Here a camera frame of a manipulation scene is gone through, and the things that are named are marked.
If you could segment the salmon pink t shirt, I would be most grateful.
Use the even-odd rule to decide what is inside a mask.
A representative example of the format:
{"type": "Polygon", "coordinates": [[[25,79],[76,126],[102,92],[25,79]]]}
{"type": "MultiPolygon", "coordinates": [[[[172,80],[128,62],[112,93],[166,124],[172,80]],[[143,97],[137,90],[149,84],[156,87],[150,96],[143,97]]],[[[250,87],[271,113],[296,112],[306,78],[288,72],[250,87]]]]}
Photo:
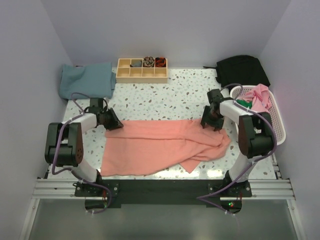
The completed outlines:
{"type": "Polygon", "coordinates": [[[152,175],[177,164],[191,173],[200,162],[224,157],[231,143],[224,129],[202,128],[200,119],[125,120],[105,137],[104,177],[152,175]]]}

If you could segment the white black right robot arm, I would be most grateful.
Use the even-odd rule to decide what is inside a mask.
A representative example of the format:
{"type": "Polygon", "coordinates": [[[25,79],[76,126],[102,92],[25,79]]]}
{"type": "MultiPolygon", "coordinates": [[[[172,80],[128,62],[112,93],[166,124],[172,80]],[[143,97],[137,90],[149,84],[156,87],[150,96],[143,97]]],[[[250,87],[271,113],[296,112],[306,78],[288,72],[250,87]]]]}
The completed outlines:
{"type": "Polygon", "coordinates": [[[234,165],[226,172],[222,186],[207,197],[221,193],[233,197],[241,190],[240,184],[248,182],[256,163],[274,153],[276,133],[269,113],[245,108],[234,98],[224,97],[219,89],[210,90],[207,97],[209,105],[204,108],[201,126],[210,126],[217,131],[222,129],[225,118],[232,120],[238,126],[240,150],[234,165]]]}

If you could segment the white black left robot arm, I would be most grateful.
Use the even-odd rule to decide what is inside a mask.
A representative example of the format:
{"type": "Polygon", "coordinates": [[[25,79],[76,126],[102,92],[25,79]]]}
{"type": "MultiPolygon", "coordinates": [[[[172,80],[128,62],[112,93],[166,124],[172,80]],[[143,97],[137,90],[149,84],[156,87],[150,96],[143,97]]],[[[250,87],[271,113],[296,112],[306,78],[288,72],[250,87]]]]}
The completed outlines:
{"type": "Polygon", "coordinates": [[[79,181],[86,183],[86,191],[99,196],[104,190],[99,170],[84,159],[83,134],[103,126],[107,131],[121,129],[124,125],[115,111],[108,107],[104,98],[91,98],[80,114],[64,122],[48,125],[44,158],[51,165],[51,174],[70,172],[79,181]]]}

